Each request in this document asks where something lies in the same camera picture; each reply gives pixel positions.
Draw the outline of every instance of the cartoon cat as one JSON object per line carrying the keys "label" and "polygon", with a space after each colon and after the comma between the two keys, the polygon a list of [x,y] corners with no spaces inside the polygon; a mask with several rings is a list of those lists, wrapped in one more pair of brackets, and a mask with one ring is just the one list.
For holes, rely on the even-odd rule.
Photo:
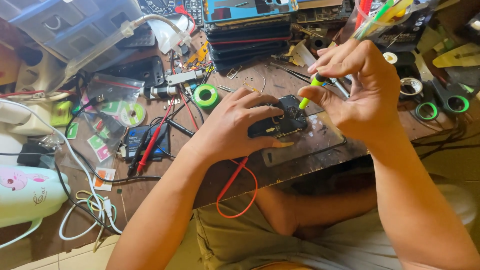
{"label": "cartoon cat", "polygon": [[35,173],[25,174],[23,171],[13,168],[2,168],[0,170],[0,185],[10,187],[13,191],[24,188],[28,179],[32,179],[35,182],[43,182],[48,177]]}

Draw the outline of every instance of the sim card tray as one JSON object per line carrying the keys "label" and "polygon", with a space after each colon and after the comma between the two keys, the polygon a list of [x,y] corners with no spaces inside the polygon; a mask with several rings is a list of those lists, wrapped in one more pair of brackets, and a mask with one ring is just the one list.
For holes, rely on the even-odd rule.
{"label": "sim card tray", "polygon": [[240,71],[240,69],[242,68],[242,66],[239,66],[238,70],[235,70],[235,69],[231,69],[228,73],[227,73],[227,78],[232,80],[233,78],[235,78],[235,76],[237,76],[238,72]]}

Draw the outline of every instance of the forearm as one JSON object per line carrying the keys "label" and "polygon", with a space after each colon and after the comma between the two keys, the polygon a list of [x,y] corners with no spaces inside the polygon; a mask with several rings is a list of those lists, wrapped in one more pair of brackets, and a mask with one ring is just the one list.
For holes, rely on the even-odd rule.
{"label": "forearm", "polygon": [[375,167],[380,219],[404,266],[420,263],[476,269],[479,256],[470,236],[431,180],[402,126],[389,127],[381,139],[366,145]]}
{"label": "forearm", "polygon": [[181,243],[200,183],[210,164],[186,145],[132,219],[107,269],[163,269]]}

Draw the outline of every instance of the green tape roll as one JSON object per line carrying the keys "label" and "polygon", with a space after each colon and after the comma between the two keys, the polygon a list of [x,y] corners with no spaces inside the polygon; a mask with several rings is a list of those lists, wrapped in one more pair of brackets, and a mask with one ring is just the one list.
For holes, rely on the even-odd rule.
{"label": "green tape roll", "polygon": [[219,97],[215,86],[209,84],[199,85],[193,94],[193,100],[204,110],[213,109],[218,104]]}

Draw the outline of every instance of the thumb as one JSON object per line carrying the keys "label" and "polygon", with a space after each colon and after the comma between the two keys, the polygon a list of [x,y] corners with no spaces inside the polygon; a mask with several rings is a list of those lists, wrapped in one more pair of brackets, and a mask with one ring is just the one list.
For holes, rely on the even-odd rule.
{"label": "thumb", "polygon": [[325,110],[328,110],[330,107],[338,108],[343,103],[339,96],[322,86],[304,86],[300,88],[298,95],[302,98],[308,98]]}
{"label": "thumb", "polygon": [[293,145],[292,142],[290,143],[283,143],[276,138],[270,136],[261,136],[257,138],[250,139],[250,145],[252,146],[252,152],[258,151],[263,148],[275,147],[287,147]]}

